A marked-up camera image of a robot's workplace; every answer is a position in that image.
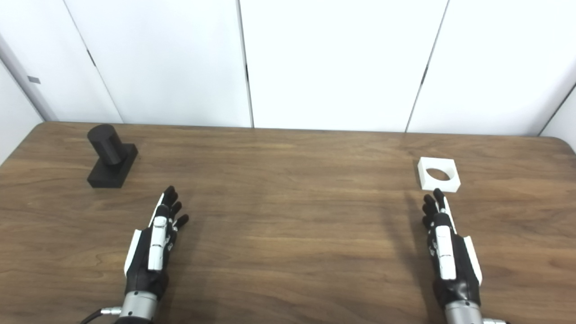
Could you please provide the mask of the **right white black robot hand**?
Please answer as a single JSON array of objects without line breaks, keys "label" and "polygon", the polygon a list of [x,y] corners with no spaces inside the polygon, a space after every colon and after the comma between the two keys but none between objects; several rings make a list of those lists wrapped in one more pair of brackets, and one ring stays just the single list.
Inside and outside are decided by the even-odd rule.
[{"label": "right white black robot hand", "polygon": [[458,234],[448,200],[440,189],[426,194],[423,201],[422,222],[434,268],[436,301],[442,308],[460,301],[481,306],[483,274],[473,240]]}]

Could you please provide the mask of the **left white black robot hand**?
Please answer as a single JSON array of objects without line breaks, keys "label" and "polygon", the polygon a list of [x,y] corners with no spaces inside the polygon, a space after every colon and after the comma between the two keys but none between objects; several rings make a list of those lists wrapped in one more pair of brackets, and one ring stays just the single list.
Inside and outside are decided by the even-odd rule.
[{"label": "left white black robot hand", "polygon": [[182,208],[174,186],[161,194],[151,220],[145,229],[132,236],[124,263],[125,294],[136,291],[151,293],[161,299],[169,285],[167,265],[179,230],[189,221],[189,215],[177,217]]}]

